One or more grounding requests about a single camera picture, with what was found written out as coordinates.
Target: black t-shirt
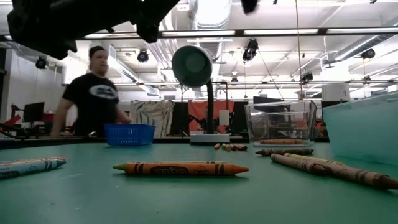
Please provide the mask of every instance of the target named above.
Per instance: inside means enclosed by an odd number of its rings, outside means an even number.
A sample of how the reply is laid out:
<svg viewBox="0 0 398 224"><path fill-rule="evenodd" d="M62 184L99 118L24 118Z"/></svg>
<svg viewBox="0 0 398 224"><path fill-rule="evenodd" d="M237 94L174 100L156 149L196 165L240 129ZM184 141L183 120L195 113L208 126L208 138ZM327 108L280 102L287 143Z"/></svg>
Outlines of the black t-shirt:
<svg viewBox="0 0 398 224"><path fill-rule="evenodd" d="M92 131L104 136L104 124L116 122L118 93L115 85L107 78L92 73L82 75L67 86L62 98L72 101L77 107L77 136L86 136Z"/></svg>

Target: man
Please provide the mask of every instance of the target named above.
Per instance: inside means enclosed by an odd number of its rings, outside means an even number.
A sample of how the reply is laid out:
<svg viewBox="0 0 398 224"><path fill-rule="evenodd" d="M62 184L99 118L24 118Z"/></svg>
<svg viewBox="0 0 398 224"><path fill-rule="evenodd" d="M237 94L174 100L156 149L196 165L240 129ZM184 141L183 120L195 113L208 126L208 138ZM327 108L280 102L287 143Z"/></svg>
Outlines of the man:
<svg viewBox="0 0 398 224"><path fill-rule="evenodd" d="M129 123L121 111L115 85L107 79L108 52L101 46L89 51L90 73L74 79L67 86L55 114L52 137L58 137L68 109L74 104L78 110L75 135L87 136L95 131L104 136L104 124Z"/></svg>

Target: teal plastic bin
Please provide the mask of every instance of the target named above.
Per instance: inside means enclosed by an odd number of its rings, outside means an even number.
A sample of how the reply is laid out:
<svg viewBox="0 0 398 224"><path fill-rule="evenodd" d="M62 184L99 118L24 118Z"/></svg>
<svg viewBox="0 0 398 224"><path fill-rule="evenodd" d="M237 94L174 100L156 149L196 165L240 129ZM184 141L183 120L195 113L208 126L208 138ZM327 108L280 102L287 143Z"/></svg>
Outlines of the teal plastic bin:
<svg viewBox="0 0 398 224"><path fill-rule="evenodd" d="M398 91L323 109L333 154L398 166Z"/></svg>

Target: clear plastic container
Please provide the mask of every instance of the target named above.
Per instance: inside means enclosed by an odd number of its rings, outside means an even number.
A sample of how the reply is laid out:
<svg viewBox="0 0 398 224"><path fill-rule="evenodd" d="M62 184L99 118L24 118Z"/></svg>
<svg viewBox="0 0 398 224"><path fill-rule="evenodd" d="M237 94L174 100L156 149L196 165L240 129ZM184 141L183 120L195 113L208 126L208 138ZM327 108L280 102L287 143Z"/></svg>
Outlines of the clear plastic container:
<svg viewBox="0 0 398 224"><path fill-rule="evenodd" d="M398 91L324 108L333 154L398 166L397 116Z"/></svg>
<svg viewBox="0 0 398 224"><path fill-rule="evenodd" d="M304 147L315 134L317 106L311 100L251 104L245 111L254 146Z"/></svg>

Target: green lamp shade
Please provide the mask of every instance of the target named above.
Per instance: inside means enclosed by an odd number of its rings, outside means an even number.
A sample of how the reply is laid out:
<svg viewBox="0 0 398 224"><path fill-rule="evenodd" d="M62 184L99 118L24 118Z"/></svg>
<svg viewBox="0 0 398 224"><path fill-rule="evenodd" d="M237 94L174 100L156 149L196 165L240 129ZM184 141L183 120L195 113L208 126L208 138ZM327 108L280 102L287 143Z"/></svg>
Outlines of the green lamp shade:
<svg viewBox="0 0 398 224"><path fill-rule="evenodd" d="M175 78L191 88L206 85L213 71L206 50L194 45L181 47L174 53L172 68Z"/></svg>

